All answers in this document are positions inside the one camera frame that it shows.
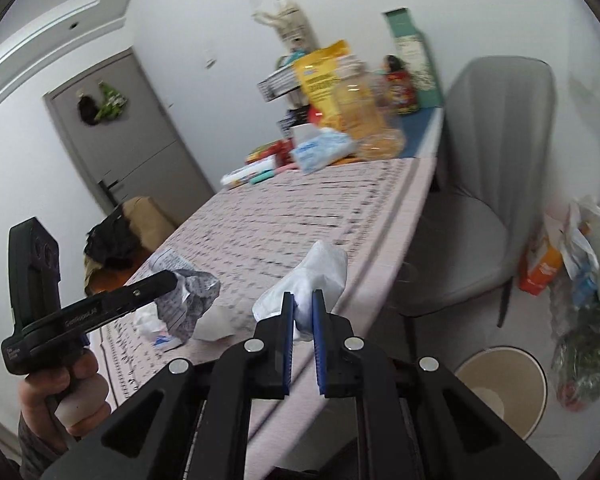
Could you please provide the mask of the person's left hand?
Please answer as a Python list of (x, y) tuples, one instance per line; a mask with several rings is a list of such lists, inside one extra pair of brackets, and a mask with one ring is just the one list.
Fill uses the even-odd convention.
[(23, 422), (57, 452), (65, 452), (69, 436), (85, 437), (111, 413), (108, 384), (91, 350), (69, 366), (28, 375), (18, 396)]

